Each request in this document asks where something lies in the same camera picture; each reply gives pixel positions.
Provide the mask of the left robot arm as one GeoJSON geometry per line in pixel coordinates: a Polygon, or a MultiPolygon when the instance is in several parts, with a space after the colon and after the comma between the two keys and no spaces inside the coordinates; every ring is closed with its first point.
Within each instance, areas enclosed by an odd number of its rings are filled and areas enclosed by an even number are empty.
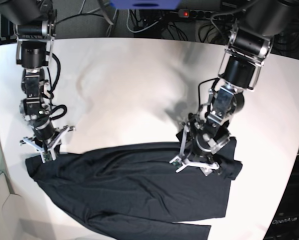
{"type": "Polygon", "coordinates": [[[255,88],[275,36],[298,12],[299,0],[250,0],[222,12],[236,16],[218,76],[213,79],[223,85],[219,89],[212,86],[207,102],[200,103],[183,124],[179,153],[170,161],[177,172],[194,167],[206,176],[236,179],[243,165],[229,155],[236,146],[228,126],[244,107],[244,91],[255,88]]]}

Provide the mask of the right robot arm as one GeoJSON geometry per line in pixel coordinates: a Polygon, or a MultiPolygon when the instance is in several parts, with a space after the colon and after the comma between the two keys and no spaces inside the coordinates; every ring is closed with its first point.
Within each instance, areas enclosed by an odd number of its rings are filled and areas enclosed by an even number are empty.
{"type": "Polygon", "coordinates": [[[74,127],[55,128],[53,121],[67,113],[64,104],[54,105],[54,90],[61,63],[53,53],[57,10],[51,0],[0,0],[0,13],[13,23],[16,64],[23,68],[21,89],[26,97],[19,111],[33,131],[20,144],[30,145],[43,163],[56,160],[61,140],[74,127]]]}

